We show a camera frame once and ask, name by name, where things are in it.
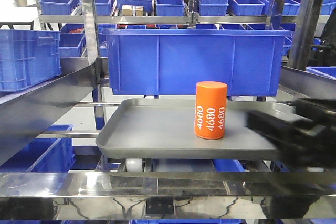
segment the metal shelf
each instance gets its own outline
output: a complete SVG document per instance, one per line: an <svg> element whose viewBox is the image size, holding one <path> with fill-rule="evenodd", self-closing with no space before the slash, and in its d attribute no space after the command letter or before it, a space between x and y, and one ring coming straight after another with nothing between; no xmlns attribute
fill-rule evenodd
<svg viewBox="0 0 336 224"><path fill-rule="evenodd" d="M200 16L198 13L195 14L195 19L197 23L203 24L215 24L215 23L265 23L267 16ZM329 15L321 15L319 17L319 23L326 23ZM295 23L298 16L283 16L283 23Z"/></svg>

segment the red item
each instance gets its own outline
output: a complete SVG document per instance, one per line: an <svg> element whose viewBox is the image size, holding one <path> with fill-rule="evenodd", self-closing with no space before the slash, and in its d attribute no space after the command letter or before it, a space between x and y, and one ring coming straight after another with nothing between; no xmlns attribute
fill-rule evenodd
<svg viewBox="0 0 336 224"><path fill-rule="evenodd" d="M83 32L83 30L84 28L77 28L77 29L71 30L69 34L80 34Z"/></svg>

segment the orange cylindrical object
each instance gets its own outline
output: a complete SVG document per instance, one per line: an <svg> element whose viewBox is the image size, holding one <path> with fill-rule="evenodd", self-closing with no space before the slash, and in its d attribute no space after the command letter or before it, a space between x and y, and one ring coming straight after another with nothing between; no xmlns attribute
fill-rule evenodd
<svg viewBox="0 0 336 224"><path fill-rule="evenodd" d="M195 134L215 140L224 136L227 84L202 81L196 86Z"/></svg>

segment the reflective metal surface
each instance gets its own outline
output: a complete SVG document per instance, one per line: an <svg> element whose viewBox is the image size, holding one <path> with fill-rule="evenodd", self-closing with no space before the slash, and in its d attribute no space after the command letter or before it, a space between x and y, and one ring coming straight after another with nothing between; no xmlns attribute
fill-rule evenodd
<svg viewBox="0 0 336 224"><path fill-rule="evenodd" d="M228 101L225 137L203 140L194 134L195 100L128 99L114 112L96 144L109 158L278 159L277 149L245 127L246 111L258 110L285 121L300 117L292 107L268 102Z"/></svg>
<svg viewBox="0 0 336 224"><path fill-rule="evenodd" d="M100 131L44 131L36 138L96 138Z"/></svg>
<svg viewBox="0 0 336 224"><path fill-rule="evenodd" d="M283 16L282 22L295 23L298 16ZM329 15L321 15L319 23L326 23ZM265 23L266 16L200 16L196 13L195 22L199 23ZM48 23L83 23L83 16L66 15L40 15L40 20ZM120 24L187 24L192 21L191 17L132 17L132 16L97 16L97 23L120 23Z"/></svg>
<svg viewBox="0 0 336 224"><path fill-rule="evenodd" d="M2 173L0 218L334 218L335 181L332 172ZM155 199L172 214L149 214Z"/></svg>
<svg viewBox="0 0 336 224"><path fill-rule="evenodd" d="M121 102L78 102L76 107L118 107Z"/></svg>
<svg viewBox="0 0 336 224"><path fill-rule="evenodd" d="M285 0L270 0L265 30L279 30Z"/></svg>
<svg viewBox="0 0 336 224"><path fill-rule="evenodd" d="M306 70L323 0L301 0L288 67Z"/></svg>
<svg viewBox="0 0 336 224"><path fill-rule="evenodd" d="M0 164L82 100L93 89L92 66L22 92L0 97Z"/></svg>
<svg viewBox="0 0 336 224"><path fill-rule="evenodd" d="M70 74L87 67L89 65L89 62L88 58L69 57L69 58L60 58L60 64L62 67L63 74Z"/></svg>
<svg viewBox="0 0 336 224"><path fill-rule="evenodd" d="M335 99L336 97L336 80L293 68L282 67L280 84L311 98Z"/></svg>
<svg viewBox="0 0 336 224"><path fill-rule="evenodd" d="M96 33L96 5L95 0L81 0L84 17L84 32L89 63L94 63L98 57L98 35Z"/></svg>

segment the storage rack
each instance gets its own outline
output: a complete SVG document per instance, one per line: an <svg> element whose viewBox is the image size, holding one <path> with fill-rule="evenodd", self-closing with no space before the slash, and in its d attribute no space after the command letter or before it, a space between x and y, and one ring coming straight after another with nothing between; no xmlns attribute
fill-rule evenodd
<svg viewBox="0 0 336 224"><path fill-rule="evenodd" d="M195 12L195 1L190 0L189 8L191 16L186 22L204 23L258 23L265 20L268 24L276 24L278 14L274 10L269 17L198 17ZM322 0L302 1L302 10L298 19L296 17L284 17L284 22L296 20L298 31L294 41L301 46L308 45L312 37L314 26L318 22L318 4ZM65 114L74 106L93 106L96 110L97 130L103 126L104 106L118 106L118 103L103 102L101 88L108 87L107 59L100 58L97 48L96 23L155 23L155 24L176 24L176 19L170 20L166 17L151 17L145 20L143 17L114 17L96 16L94 14L95 5L92 0L82 0L83 16L43 16L42 22L51 23L84 23L87 37L88 58L62 59L62 69L65 76L44 83L19 94L11 94L0 99L0 111L4 120L0 121L0 139L4 145L1 149L0 161L3 163L11 157L17 150L22 148L35 136L40 137L96 137L97 131L84 132L43 132L54 121ZM320 17L320 21L325 21L326 17ZM295 49L293 66L305 62L304 52ZM89 92L93 90L94 102L81 101ZM283 67L280 80L280 95L284 95L285 101L297 97L321 97L334 98L336 94L335 81L313 74L308 74L297 69ZM106 160L102 157L100 161L101 171L106 171ZM34 204L39 212L34 215L38 219L140 219L151 216L142 215L146 207L145 200L152 196L171 196L178 200L181 190L188 192L188 196L198 200L196 206L179 206L180 213L184 213L185 218L190 218L199 213L199 208L213 208L215 215L223 217L229 213L228 218L250 218L250 219L273 219L273 218L335 218L332 211L336 205L336 191L323 191L312 189L309 184L318 184L320 188L326 188L331 182L336 181L335 173L269 173L268 167L260 161L250 161L247 167L250 171L258 173L242 174L221 174L221 173L147 173L151 162L145 161L144 173L109 174L109 173L69 173L69 174L2 174L0 179L1 204L6 204L13 200L10 206L21 206L21 209L28 214L28 206ZM124 169L121 162L120 172ZM248 191L245 183L253 182L254 188ZM309 209L297 204L297 200L304 198L305 202L312 201ZM286 203L277 204L277 209L265 210L270 202L280 199ZM106 210L108 215L103 217L84 217L80 215L80 202L84 202L91 212ZM240 208L231 207L235 202L245 202L245 206L256 207L252 212L240 211ZM48 211L37 203L46 206L54 206L56 212ZM121 208L127 211L121 214ZM70 207L77 206L76 211L71 211ZM327 213L321 211L323 206L329 206ZM291 212L290 208L300 208L303 210ZM180 216L165 216L165 218L176 218ZM198 218L208 218L207 215L200 215Z"/></svg>

